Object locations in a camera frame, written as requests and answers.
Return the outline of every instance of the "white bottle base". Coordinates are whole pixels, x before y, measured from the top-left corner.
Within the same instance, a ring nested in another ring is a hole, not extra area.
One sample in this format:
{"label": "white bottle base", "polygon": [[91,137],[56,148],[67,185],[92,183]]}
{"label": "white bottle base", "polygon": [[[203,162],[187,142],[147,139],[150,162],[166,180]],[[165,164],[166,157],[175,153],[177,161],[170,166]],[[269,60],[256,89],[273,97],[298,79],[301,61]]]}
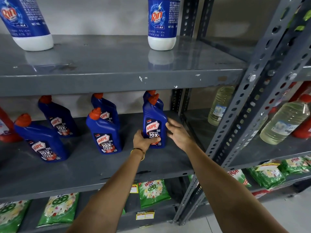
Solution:
{"label": "white bottle base", "polygon": [[161,39],[148,36],[148,43],[153,50],[172,50],[176,43],[176,37]]}
{"label": "white bottle base", "polygon": [[54,42],[52,35],[44,35],[38,37],[29,37],[29,38],[15,38],[13,40],[16,44],[21,47],[23,50],[27,51],[41,51],[48,50],[53,48]]}

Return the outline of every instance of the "gold bracelet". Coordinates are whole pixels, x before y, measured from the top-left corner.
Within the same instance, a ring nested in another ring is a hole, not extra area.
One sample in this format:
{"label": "gold bracelet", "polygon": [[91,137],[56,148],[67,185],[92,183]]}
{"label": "gold bracelet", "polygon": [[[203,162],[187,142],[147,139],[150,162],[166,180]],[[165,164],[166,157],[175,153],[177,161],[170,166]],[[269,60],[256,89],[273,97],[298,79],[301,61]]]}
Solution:
{"label": "gold bracelet", "polygon": [[145,153],[142,149],[140,149],[140,148],[134,148],[134,149],[132,149],[132,151],[130,152],[130,154],[132,154],[133,150],[140,150],[140,151],[142,151],[142,160],[141,160],[141,161],[143,161],[143,160],[145,159],[145,154],[146,154],[146,153]]}

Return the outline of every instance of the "wheel logo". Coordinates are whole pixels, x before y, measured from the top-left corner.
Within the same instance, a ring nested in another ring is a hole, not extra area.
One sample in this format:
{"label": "wheel logo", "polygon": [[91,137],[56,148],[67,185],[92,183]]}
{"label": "wheel logo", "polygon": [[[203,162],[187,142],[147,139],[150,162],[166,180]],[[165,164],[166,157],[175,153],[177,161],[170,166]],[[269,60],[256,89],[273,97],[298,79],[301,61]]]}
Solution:
{"label": "wheel logo", "polygon": [[152,186],[150,186],[150,187],[148,188],[148,191],[152,191],[152,190],[154,190],[155,188],[156,188],[156,185],[153,184]]}
{"label": "wheel logo", "polygon": [[58,204],[61,204],[61,203],[64,203],[65,201],[67,201],[69,198],[69,196],[67,195],[63,195],[61,197],[58,197],[57,199],[55,199],[52,204],[53,205],[58,205]]}
{"label": "wheel logo", "polygon": [[8,204],[0,208],[0,214],[12,211],[15,208],[16,204]]}

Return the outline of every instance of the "hand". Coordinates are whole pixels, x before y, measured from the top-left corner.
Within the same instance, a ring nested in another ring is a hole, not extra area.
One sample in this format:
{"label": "hand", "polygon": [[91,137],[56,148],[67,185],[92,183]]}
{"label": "hand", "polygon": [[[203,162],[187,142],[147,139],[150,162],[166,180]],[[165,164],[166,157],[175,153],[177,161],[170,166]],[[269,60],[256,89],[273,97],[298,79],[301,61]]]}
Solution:
{"label": "hand", "polygon": [[133,145],[134,145],[134,148],[139,148],[139,149],[142,149],[144,152],[146,152],[150,144],[157,143],[159,141],[161,141],[160,137],[143,138],[142,130],[138,130],[137,133],[135,133],[134,135]]}
{"label": "hand", "polygon": [[168,122],[165,124],[165,126],[169,130],[167,132],[167,136],[172,138],[175,144],[183,151],[185,151],[185,149],[194,142],[191,140],[183,125],[171,118],[167,118],[167,121]]}

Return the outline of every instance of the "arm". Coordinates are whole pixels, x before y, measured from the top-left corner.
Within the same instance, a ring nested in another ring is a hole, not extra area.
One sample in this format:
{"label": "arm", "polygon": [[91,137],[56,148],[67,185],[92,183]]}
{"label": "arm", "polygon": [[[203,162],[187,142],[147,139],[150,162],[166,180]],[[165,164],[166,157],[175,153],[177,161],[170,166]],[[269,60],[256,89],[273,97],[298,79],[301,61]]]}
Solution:
{"label": "arm", "polygon": [[168,136],[187,153],[223,233],[288,233],[243,184],[191,140],[181,124],[168,121]]}
{"label": "arm", "polygon": [[[140,148],[146,152],[151,143],[160,140],[161,138],[144,139],[142,130],[138,130],[134,136],[133,144],[134,148]],[[67,233],[116,232],[119,218],[142,157],[143,153],[139,149],[134,149],[131,152],[118,171],[91,197],[87,206],[74,220]]]}

